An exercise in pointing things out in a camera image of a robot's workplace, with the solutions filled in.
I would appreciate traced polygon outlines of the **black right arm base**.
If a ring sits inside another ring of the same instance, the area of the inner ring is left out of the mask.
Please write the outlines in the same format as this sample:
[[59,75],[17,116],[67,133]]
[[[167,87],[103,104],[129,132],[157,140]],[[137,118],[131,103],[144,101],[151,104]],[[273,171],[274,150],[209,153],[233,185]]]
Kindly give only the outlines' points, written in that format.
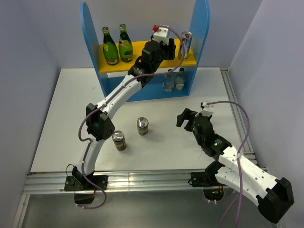
[[202,187],[203,194],[208,200],[221,200],[224,197],[223,185],[216,180],[214,174],[206,171],[191,172],[188,184],[194,188]]

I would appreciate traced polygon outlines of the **green Perrier bottle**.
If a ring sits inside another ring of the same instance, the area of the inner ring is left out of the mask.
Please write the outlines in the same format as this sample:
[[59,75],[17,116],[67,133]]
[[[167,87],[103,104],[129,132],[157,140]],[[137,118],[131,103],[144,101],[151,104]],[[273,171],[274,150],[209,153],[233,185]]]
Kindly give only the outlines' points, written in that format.
[[107,26],[102,28],[103,31],[103,54],[107,64],[113,66],[118,64],[119,56],[118,56],[118,49],[114,40],[110,35],[110,30]]
[[127,34],[126,25],[120,24],[120,36],[119,36],[119,55],[123,62],[131,62],[133,59],[133,45]]

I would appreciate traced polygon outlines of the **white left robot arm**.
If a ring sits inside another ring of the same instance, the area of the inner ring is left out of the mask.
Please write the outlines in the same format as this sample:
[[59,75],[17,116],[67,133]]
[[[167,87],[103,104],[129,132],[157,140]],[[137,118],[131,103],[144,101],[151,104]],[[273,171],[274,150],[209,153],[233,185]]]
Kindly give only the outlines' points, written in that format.
[[115,131],[112,122],[115,113],[154,78],[162,61],[175,58],[174,39],[169,38],[167,41],[164,43],[152,39],[146,42],[141,56],[136,59],[121,83],[103,101],[87,105],[82,125],[87,126],[89,144],[83,158],[72,170],[72,176],[80,189],[86,190],[92,186],[92,176],[101,147]]

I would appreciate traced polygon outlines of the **dark olive drink can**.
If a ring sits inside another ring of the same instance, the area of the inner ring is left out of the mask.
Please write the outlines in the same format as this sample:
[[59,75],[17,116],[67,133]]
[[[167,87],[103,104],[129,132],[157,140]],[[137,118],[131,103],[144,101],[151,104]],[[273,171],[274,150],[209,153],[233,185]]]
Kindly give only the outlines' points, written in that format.
[[139,135],[146,135],[148,133],[149,122],[145,117],[137,119],[137,131]]

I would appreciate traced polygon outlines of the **silver white energy can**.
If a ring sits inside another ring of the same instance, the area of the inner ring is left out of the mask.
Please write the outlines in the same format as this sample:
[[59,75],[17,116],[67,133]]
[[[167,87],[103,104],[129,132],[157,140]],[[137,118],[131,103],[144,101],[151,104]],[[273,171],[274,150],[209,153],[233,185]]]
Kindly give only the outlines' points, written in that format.
[[[189,31],[184,31],[181,34],[181,39],[182,43],[184,45],[184,59],[188,57],[189,51],[190,51],[190,46],[191,46],[191,41],[192,41],[192,33]],[[180,44],[179,52],[178,52],[178,59],[182,59],[182,44]]]

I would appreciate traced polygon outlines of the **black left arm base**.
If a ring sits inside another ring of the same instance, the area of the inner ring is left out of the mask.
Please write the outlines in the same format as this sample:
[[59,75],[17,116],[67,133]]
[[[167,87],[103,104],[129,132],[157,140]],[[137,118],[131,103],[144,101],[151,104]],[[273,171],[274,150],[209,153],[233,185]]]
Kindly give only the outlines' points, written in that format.
[[[91,181],[103,190],[107,188],[107,175],[92,175],[89,177]],[[67,176],[64,191],[74,192],[74,201],[77,204],[91,204],[95,199],[95,191],[97,188],[87,181],[84,184],[79,183],[73,176]]]

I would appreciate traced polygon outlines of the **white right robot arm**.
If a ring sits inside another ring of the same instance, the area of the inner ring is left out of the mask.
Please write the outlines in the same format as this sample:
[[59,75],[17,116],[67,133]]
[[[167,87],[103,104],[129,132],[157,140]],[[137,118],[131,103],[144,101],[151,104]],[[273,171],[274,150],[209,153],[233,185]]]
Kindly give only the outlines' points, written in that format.
[[185,120],[185,130],[192,132],[204,153],[214,159],[204,171],[190,174],[191,185],[226,185],[252,201],[264,218],[277,224],[294,204],[291,182],[268,174],[247,157],[238,155],[235,146],[214,132],[210,117],[186,108],[177,116],[177,127]]

